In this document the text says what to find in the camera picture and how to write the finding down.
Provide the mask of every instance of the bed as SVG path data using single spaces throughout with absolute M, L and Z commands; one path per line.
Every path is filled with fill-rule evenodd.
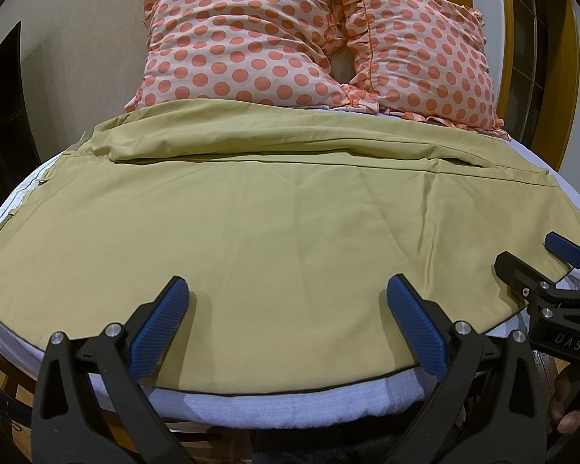
M 337 117 L 375 117 L 354 113 L 337 113 Z M 387 115 L 378 117 L 386 119 Z M 507 143 L 534 165 L 549 170 L 562 190 L 580 209 L 580 195 L 557 173 L 525 147 L 513 141 Z M 28 176 L 7 198 L 0 208 L 0 222 L 16 208 L 30 190 L 35 189 L 58 156 L 50 159 Z M 574 270 L 559 283 L 560 287 L 580 288 L 580 272 Z M 525 312 L 513 316 L 490 333 L 506 336 L 513 329 L 524 328 Z M 36 374 L 43 352 L 21 339 L 17 333 L 0 322 L 0 353 L 25 370 Z M 100 379 L 93 376 L 93 385 L 103 407 L 111 408 Z M 189 420 L 230 428 L 311 428 L 356 420 L 363 416 L 399 413 L 413 402 L 428 396 L 435 380 L 420 368 L 410 368 L 375 380 L 358 382 L 334 389 L 279 395 L 210 395 L 186 393 L 171 389 L 144 386 L 161 416 Z

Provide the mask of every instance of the screw head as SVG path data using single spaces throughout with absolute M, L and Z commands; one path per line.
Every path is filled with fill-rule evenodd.
M 457 331 L 459 334 L 469 334 L 471 329 L 471 325 L 466 321 L 458 321 L 455 324 L 455 331 Z
M 118 336 L 122 331 L 122 325 L 120 323 L 108 324 L 105 327 L 105 334 L 107 336 Z
M 62 331 L 56 331 L 56 333 L 52 334 L 52 336 L 49 339 L 49 341 L 54 345 L 58 345 L 59 343 L 62 343 L 63 340 L 64 340 L 64 333 L 62 333 Z
M 526 333 L 524 331 L 515 330 L 512 333 L 512 337 L 518 343 L 524 343 L 526 341 Z

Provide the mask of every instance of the pillow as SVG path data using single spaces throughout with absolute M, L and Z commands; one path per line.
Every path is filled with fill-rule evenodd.
M 380 111 L 509 139 L 478 10 L 446 0 L 341 0 L 357 75 Z
M 330 76 L 332 0 L 145 0 L 149 54 L 134 111 L 194 97 L 377 113 Z

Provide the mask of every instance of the white mattress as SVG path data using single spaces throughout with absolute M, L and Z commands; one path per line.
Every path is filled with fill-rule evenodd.
M 580 194 L 554 172 L 545 162 L 518 142 L 508 143 L 527 161 L 545 167 L 556 177 L 563 191 L 580 208 Z M 7 198 L 0 208 L 0 221 L 10 209 L 17 207 L 28 190 L 58 156 L 50 159 L 28 176 Z M 561 288 L 580 288 L 580 271 L 574 270 L 558 285 Z M 525 311 L 494 328 L 490 334 L 507 336 L 512 330 L 526 329 Z M 0 353 L 27 371 L 36 374 L 43 352 L 0 322 Z M 93 387 L 101 406 L 111 409 L 111 403 L 99 375 L 91 375 Z M 143 386 L 148 399 L 162 417 L 189 420 L 228 428 L 284 429 L 315 428 L 350 422 L 361 417 L 399 413 L 416 401 L 426 399 L 436 381 L 420 367 L 389 377 L 337 387 L 320 392 L 258 395 L 216 396 L 190 394 L 168 389 Z

